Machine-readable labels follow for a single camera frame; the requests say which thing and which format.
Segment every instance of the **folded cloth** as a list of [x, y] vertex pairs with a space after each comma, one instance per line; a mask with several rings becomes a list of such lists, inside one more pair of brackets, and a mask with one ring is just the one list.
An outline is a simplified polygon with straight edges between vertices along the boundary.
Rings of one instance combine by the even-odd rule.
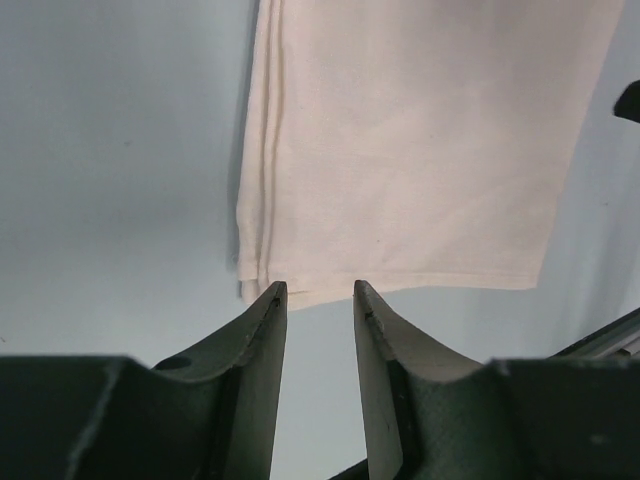
[[623, 0], [261, 0], [237, 205], [252, 302], [536, 285]]

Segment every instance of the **gray surface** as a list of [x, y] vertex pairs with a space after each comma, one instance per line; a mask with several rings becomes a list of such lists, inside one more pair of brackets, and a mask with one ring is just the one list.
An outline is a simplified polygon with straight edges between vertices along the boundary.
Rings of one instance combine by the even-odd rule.
[[[0, 353], [172, 354], [243, 310], [233, 271], [255, 0], [0, 3]], [[478, 360], [548, 355], [640, 305], [630, 0], [540, 286], [387, 295]], [[365, 455], [351, 306], [290, 316], [273, 478]]]

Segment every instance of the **beige towel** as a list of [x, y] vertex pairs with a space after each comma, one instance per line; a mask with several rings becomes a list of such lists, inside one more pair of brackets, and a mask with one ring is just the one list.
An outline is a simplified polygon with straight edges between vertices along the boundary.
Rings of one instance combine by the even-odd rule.
[[262, 0], [239, 278], [536, 285], [623, 0]]

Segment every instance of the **towel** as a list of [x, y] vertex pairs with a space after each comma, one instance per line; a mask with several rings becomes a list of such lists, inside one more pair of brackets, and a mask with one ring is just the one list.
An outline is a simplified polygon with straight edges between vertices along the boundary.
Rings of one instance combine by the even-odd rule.
[[536, 285], [623, 0], [261, 0], [238, 276]]

